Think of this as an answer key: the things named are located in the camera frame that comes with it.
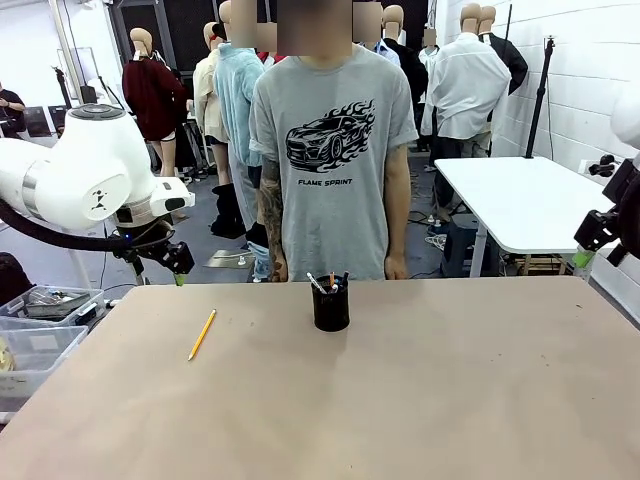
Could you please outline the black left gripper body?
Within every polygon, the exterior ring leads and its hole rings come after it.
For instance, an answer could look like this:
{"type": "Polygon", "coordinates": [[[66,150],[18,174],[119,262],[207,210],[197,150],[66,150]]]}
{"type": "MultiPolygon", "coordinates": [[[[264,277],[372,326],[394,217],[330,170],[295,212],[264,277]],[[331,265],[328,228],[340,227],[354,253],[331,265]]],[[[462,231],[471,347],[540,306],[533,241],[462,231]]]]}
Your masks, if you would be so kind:
{"type": "Polygon", "coordinates": [[[195,266],[191,251],[185,242],[167,241],[145,247],[143,257],[156,261],[176,275],[187,275],[195,266]]]}

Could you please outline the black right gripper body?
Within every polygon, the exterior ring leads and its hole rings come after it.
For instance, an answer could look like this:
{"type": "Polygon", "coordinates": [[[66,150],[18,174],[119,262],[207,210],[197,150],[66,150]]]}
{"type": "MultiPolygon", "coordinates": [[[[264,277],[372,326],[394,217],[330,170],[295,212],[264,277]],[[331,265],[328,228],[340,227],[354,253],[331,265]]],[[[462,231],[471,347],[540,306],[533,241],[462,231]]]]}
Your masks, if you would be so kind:
{"type": "Polygon", "coordinates": [[[615,243],[616,246],[607,256],[608,262],[613,266],[619,266],[624,260],[619,215],[618,208],[612,208],[606,213],[591,210],[585,216],[574,236],[583,250],[592,253],[598,252],[608,244],[615,243]]]}

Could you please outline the person's left hand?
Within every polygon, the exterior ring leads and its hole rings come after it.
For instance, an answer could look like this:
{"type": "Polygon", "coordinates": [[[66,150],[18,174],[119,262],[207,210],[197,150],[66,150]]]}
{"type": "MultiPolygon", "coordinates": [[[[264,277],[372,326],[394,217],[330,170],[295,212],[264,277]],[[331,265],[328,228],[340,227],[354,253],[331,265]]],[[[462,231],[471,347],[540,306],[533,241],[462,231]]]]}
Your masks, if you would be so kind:
{"type": "Polygon", "coordinates": [[[408,269],[405,257],[396,254],[388,255],[385,258],[384,271],[387,280],[406,280],[408,269]]]}

